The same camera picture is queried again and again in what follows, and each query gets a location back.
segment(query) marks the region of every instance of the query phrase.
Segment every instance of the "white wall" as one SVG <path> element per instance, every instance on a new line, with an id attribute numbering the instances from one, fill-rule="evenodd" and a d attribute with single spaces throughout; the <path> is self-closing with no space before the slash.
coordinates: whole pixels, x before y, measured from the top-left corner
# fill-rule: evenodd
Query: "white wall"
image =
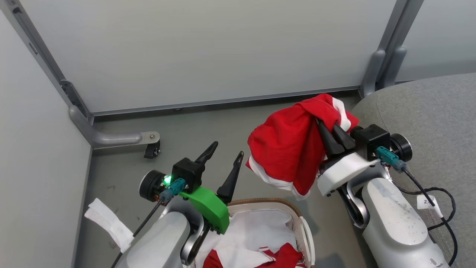
<path id="1" fill-rule="evenodd" d="M 90 146 L 0 12 L 0 267 L 71 267 Z"/>
<path id="2" fill-rule="evenodd" d="M 22 0 L 95 113 L 360 85 L 395 0 Z"/>
<path id="3" fill-rule="evenodd" d="M 403 46 L 397 81 L 476 72 L 476 1 L 425 0 Z"/>

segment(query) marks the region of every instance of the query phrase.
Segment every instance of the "gray floor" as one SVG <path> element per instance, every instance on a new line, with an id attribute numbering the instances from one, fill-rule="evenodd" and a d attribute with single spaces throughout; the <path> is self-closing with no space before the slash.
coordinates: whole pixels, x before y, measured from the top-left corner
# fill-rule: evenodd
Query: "gray floor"
<path id="1" fill-rule="evenodd" d="M 337 95 L 350 110 L 359 100 L 357 92 Z M 143 158 L 144 146 L 95 151 L 92 158 L 85 204 L 96 197 L 108 205 L 124 224 L 135 230 L 154 204 L 139 197 L 139 182 L 145 173 L 157 169 L 169 173 L 183 157 L 196 158 L 213 141 L 219 141 L 213 158 L 207 162 L 203 186 L 216 191 L 231 170 L 240 150 L 249 157 L 247 138 L 266 118 L 289 107 L 296 99 L 225 105 L 149 115 L 111 117 L 96 122 L 104 132 L 158 131 L 161 154 Z M 234 199 L 281 197 L 298 206 L 308 221 L 316 246 L 316 267 L 360 268 L 373 266 L 368 248 L 354 230 L 340 197 L 322 197 L 316 184 L 311 196 L 298 202 L 290 192 L 275 189 L 261 181 L 248 168 L 241 169 Z M 154 222 L 160 214 L 149 221 Z M 76 258 L 77 268 L 110 267 L 119 249 L 107 232 L 83 218 Z"/>

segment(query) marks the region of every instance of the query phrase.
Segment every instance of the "gray upholstered ottoman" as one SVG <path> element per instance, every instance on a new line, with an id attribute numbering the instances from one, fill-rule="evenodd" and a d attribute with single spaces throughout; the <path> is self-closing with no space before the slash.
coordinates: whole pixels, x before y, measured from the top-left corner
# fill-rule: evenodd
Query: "gray upholstered ottoman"
<path id="1" fill-rule="evenodd" d="M 377 124 L 404 135 L 412 144 L 410 170 L 425 188 L 441 187 L 456 200 L 450 226 L 458 241 L 452 267 L 476 267 L 476 73 L 407 82 L 371 94 L 352 111 L 366 127 Z M 407 190 L 417 187 L 404 175 L 392 174 Z M 450 199 L 433 191 L 446 218 Z M 406 196 L 416 208 L 416 197 Z M 429 210 L 418 211 L 427 226 L 441 222 Z M 447 260 L 453 242 L 443 226 L 430 231 Z"/>

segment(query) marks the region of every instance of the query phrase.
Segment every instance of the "white tape strip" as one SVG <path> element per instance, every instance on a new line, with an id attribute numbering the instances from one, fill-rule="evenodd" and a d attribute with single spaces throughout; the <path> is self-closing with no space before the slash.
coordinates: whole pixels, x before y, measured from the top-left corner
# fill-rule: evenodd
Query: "white tape strip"
<path id="1" fill-rule="evenodd" d="M 428 209 L 434 209 L 436 211 L 436 213 L 438 214 L 438 216 L 440 216 L 440 218 L 443 217 L 443 214 L 441 213 L 441 210 L 440 210 L 440 207 L 438 206 L 438 202 L 436 201 L 436 198 L 434 196 L 430 196 L 428 195 L 431 199 L 431 201 L 433 201 L 433 203 L 435 204 L 435 206 L 432 206 L 430 204 L 430 202 L 428 201 L 428 199 L 425 197 L 425 195 L 419 195 L 416 197 L 416 207 L 418 209 L 425 209 L 425 208 L 428 208 Z"/>
<path id="2" fill-rule="evenodd" d="M 134 239 L 132 232 L 119 220 L 119 218 L 99 199 L 89 204 L 89 209 L 84 217 L 94 221 L 104 230 L 106 230 L 119 246 L 122 253 L 130 247 Z"/>

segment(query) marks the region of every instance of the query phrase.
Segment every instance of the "white basket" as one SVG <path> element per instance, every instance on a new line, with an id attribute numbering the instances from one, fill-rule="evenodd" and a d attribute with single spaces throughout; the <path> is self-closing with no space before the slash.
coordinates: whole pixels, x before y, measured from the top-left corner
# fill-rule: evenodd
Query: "white basket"
<path id="1" fill-rule="evenodd" d="M 253 198 L 233 201 L 228 205 L 230 216 L 237 212 L 260 209 L 280 209 L 291 215 L 292 226 L 288 227 L 294 231 L 297 249 L 303 254 L 301 262 L 304 263 L 307 268 L 314 268 L 316 253 L 314 251 L 314 241 L 312 239 L 311 230 L 299 209 L 292 203 L 281 198 Z"/>

